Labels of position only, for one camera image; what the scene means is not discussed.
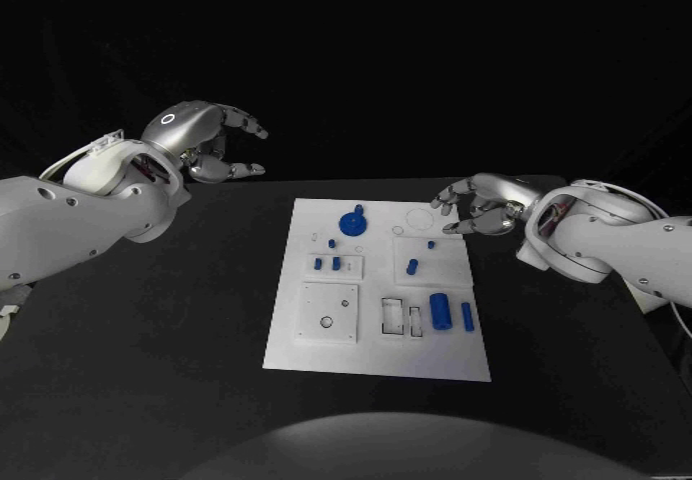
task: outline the silver robot hand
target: silver robot hand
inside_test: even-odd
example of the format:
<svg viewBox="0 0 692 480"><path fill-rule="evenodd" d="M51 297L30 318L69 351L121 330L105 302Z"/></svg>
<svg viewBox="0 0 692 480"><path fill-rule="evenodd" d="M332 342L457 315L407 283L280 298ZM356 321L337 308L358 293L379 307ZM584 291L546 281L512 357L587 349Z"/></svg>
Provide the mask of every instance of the silver robot hand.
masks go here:
<svg viewBox="0 0 692 480"><path fill-rule="evenodd" d="M224 127L241 128L261 139L268 136L257 119L228 105L199 100L182 102L151 120L141 140L169 157L177 168L189 167L190 176L202 183L262 175L257 163L226 163Z"/></svg>
<svg viewBox="0 0 692 480"><path fill-rule="evenodd" d="M515 228L516 219L526 221L544 194L526 182L503 175L479 173L453 183L430 203L443 207L447 216L461 195L473 193L470 213L474 218L446 225L443 232L503 235Z"/></svg>

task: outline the robotic hand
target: robotic hand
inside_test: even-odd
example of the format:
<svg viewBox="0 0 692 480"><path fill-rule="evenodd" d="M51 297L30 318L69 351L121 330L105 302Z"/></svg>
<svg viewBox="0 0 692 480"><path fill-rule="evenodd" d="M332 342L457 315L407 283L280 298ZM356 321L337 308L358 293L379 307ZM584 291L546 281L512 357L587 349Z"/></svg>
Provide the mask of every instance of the robotic hand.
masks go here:
<svg viewBox="0 0 692 480"><path fill-rule="evenodd" d="M640 306L669 300L692 307L692 217L669 218L616 185L580 180L545 193L522 180L487 173L450 185L431 207L441 206L448 215L464 194L476 195L473 218L450 223L444 233L503 235L522 220L519 260L588 283L616 270Z"/></svg>
<svg viewBox="0 0 692 480"><path fill-rule="evenodd" d="M38 179L0 180L0 290L89 260L123 237L138 243L157 238L190 199L182 169L203 183L264 174L255 163L224 161L224 127L268 135L235 107L183 102L159 114L141 140L118 130Z"/></svg>

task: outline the black background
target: black background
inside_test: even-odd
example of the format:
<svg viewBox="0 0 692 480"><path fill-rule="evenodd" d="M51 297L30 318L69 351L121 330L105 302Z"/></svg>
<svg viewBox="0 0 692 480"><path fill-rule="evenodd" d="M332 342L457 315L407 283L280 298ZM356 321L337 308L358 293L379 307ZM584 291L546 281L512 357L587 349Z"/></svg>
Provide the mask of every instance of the black background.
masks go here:
<svg viewBox="0 0 692 480"><path fill-rule="evenodd" d="M682 10L27 6L4 30L6 177L200 99L268 129L229 134L264 181L557 174L691 206Z"/></svg>

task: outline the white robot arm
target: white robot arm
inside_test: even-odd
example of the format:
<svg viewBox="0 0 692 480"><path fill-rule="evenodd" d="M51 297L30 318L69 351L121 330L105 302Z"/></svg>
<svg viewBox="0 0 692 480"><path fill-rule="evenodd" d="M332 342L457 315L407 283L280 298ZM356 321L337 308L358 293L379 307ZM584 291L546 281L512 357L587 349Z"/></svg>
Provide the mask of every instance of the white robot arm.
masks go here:
<svg viewBox="0 0 692 480"><path fill-rule="evenodd" d="M598 283L616 270L643 294L692 307L692 217L668 218L636 193L578 181L544 194L529 184L480 173L440 192L431 206L448 215L473 193L471 219L446 233L502 235L526 222L518 258L571 279Z"/></svg>
<svg viewBox="0 0 692 480"><path fill-rule="evenodd" d="M267 138L236 108L183 102L159 114L141 140L124 139L118 130L38 179L0 180L0 291L89 260L123 237L138 243L157 238L190 199L183 168L203 183L264 173L258 164L224 162L225 126Z"/></svg>

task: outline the black tabletop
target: black tabletop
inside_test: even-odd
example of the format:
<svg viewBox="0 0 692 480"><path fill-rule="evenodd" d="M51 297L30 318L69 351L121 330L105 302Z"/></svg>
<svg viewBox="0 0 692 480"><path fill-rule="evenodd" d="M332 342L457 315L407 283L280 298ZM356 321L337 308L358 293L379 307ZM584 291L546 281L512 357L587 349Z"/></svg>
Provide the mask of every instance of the black tabletop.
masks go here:
<svg viewBox="0 0 692 480"><path fill-rule="evenodd" d="M692 399L624 284L519 262L520 229L467 237L492 383L262 369L294 199L428 201L454 180L192 185L156 241L39 282L0 343L0 477L174 478L277 427L371 411L692 472Z"/></svg>

